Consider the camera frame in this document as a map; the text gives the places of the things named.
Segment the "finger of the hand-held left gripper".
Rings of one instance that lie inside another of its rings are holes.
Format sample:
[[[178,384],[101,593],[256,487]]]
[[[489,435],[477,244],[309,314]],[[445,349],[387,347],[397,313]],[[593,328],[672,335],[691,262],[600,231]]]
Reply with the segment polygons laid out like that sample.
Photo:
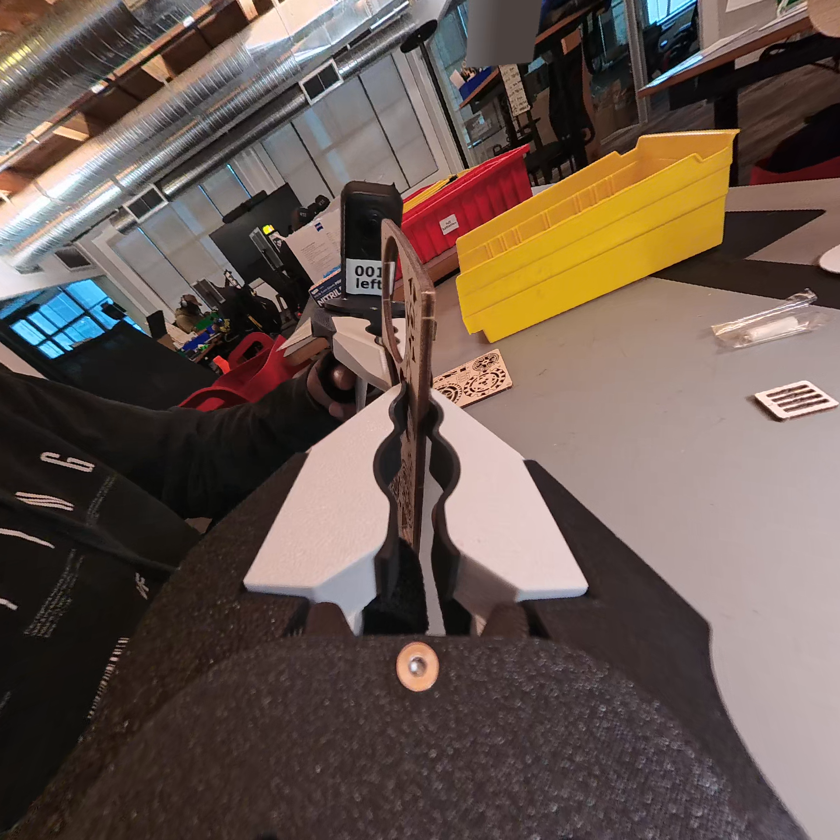
[[[361,317],[333,317],[332,325],[332,353],[355,375],[355,401],[365,403],[370,386],[389,391],[396,383],[391,357],[371,323]]]

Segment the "large black screen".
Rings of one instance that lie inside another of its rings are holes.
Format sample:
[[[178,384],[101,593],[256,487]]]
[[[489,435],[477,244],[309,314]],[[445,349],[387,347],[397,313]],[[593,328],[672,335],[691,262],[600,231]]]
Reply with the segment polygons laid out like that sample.
[[[249,198],[223,217],[209,237],[225,264],[245,283],[265,280],[270,270],[283,270],[280,248],[291,232],[292,216],[301,201],[291,185]]]

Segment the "small slotted wooden frame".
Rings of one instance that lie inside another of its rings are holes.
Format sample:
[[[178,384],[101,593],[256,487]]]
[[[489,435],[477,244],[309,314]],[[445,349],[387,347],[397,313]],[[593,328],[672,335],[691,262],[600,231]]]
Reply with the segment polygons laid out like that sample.
[[[825,413],[839,407],[837,399],[810,381],[796,381],[755,393],[754,401],[775,420],[792,419]]]

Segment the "clear plastic bag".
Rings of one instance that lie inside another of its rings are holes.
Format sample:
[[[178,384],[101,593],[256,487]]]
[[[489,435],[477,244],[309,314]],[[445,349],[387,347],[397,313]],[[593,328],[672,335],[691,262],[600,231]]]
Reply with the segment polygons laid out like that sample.
[[[746,348],[737,349],[732,346],[732,340],[736,338],[739,331],[747,327],[751,327],[759,322],[767,322],[786,316],[796,316],[800,320],[800,322],[807,325],[805,332],[801,332],[789,338],[805,333],[810,333],[824,326],[831,318],[830,314],[823,312],[821,309],[819,309],[819,307],[816,306],[816,300],[816,294],[809,289],[805,289],[802,292],[795,293],[789,298],[786,298],[782,301],[782,303],[779,306],[776,306],[769,310],[759,311],[749,316],[735,319],[733,321],[715,324],[710,328],[710,330],[713,337],[720,344],[720,346],[730,350],[744,350],[753,346],[755,347],[764,344],[759,343]]]

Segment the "blue glove box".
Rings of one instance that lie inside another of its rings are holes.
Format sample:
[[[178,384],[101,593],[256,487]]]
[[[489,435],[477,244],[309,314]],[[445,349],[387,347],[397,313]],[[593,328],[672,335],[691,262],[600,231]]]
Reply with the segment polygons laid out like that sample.
[[[315,264],[311,273],[309,298],[319,307],[343,298],[345,291],[344,269],[341,258],[329,258]]]

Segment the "black desk mat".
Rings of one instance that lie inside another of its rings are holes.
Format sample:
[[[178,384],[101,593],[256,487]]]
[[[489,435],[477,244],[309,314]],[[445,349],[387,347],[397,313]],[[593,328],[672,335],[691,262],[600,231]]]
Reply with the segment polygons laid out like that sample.
[[[822,209],[728,212],[720,245],[659,271],[655,276],[693,287],[782,300],[813,291],[816,303],[839,309],[837,275],[817,258],[794,258],[794,245],[817,234]],[[793,244],[788,238],[793,237]]]

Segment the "person's left forearm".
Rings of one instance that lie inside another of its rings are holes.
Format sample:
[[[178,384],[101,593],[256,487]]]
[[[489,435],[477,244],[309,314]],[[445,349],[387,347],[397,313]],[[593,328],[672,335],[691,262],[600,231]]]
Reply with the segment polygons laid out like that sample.
[[[3,370],[2,478],[26,463],[74,476],[101,467],[180,518],[221,518],[352,415],[323,390],[321,368],[209,413],[132,406]]]

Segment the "silver ceiling duct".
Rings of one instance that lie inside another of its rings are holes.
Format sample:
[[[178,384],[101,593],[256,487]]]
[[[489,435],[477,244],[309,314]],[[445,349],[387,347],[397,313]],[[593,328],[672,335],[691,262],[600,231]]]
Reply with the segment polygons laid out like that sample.
[[[2,261],[22,276],[45,271],[58,249],[206,143],[207,112],[240,119],[382,16],[380,2],[201,2],[100,80],[77,115],[83,142],[71,150],[59,137],[69,119],[47,152],[15,162],[14,174],[34,179],[2,211]]]

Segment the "background wooden desk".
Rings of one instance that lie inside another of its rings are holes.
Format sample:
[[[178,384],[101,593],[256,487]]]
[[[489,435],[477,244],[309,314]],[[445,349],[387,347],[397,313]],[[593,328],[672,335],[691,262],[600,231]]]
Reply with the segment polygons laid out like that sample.
[[[838,59],[838,9],[817,19],[817,2],[801,2],[767,24],[712,46],[637,91],[637,99],[666,91],[670,111],[698,102],[713,108],[715,130],[739,129],[739,93],[819,61]]]

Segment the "yellow plastic bin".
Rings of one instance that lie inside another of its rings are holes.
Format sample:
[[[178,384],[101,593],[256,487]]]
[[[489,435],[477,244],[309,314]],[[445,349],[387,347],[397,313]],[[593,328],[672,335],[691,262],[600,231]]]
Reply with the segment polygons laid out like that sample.
[[[461,236],[468,333],[504,339],[719,246],[738,134],[647,134]]]

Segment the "wooden parts board round holes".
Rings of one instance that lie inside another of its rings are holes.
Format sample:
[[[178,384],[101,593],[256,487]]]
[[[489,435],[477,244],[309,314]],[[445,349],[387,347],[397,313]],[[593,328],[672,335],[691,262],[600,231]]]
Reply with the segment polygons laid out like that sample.
[[[388,218],[381,222],[381,262],[382,342],[392,384],[401,387],[396,408],[401,465],[392,489],[401,538],[417,552],[422,529],[436,292],[411,243]]]

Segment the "red plastic chair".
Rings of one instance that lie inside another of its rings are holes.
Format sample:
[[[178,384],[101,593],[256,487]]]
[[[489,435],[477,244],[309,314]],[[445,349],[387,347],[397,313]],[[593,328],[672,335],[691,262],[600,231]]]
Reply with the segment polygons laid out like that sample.
[[[293,378],[307,363],[293,364],[286,359],[286,340],[261,332],[247,335],[227,357],[227,371],[211,386],[187,397],[180,407],[201,412],[256,403],[278,384]]]

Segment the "small wooden gear board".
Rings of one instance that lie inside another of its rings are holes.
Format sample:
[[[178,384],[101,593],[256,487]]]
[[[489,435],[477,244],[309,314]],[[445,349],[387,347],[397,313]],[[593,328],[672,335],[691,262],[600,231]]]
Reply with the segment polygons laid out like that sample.
[[[501,352],[492,349],[433,378],[432,387],[453,404],[465,408],[511,389],[512,379]]]

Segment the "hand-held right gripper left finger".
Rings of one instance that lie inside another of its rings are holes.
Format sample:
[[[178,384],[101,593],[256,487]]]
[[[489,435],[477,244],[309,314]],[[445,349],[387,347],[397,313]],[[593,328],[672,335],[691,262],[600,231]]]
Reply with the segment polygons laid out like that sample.
[[[248,592],[332,603],[354,634],[393,586],[400,533],[392,483],[402,466],[404,386],[311,447],[255,560]]]

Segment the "white wax block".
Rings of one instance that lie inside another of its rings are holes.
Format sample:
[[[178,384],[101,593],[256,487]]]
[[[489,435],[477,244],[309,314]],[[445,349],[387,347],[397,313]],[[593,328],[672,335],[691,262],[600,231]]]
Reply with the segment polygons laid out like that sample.
[[[773,340],[789,338],[806,331],[806,324],[800,322],[796,316],[786,316],[767,322],[759,322],[738,332],[732,340],[732,346],[737,349],[767,343]]]

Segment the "red storage bins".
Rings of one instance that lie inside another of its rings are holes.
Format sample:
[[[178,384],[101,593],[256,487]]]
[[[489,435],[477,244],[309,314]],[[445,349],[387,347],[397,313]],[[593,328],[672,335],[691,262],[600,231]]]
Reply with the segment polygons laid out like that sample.
[[[527,146],[515,148],[404,198],[402,231],[421,263],[532,196],[528,153]]]

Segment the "person's black printed hoodie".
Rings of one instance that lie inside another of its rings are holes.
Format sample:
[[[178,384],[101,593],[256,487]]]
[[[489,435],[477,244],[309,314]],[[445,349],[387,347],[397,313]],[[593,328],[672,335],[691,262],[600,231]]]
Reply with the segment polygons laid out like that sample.
[[[77,746],[198,537],[154,480],[189,427],[2,372],[2,833]]]

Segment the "person's left hand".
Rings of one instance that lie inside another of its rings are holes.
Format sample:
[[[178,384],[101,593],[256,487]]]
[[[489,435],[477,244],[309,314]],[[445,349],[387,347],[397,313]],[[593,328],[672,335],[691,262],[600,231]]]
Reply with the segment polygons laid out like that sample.
[[[306,383],[316,404],[341,423],[351,419],[364,404],[367,384],[330,350],[313,362]]]

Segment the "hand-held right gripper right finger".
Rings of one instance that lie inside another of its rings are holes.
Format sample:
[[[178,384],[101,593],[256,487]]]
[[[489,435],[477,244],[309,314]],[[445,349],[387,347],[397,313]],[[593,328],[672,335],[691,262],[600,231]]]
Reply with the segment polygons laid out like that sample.
[[[588,584],[517,450],[431,395],[431,563],[447,635],[469,635],[497,606],[583,596]]]

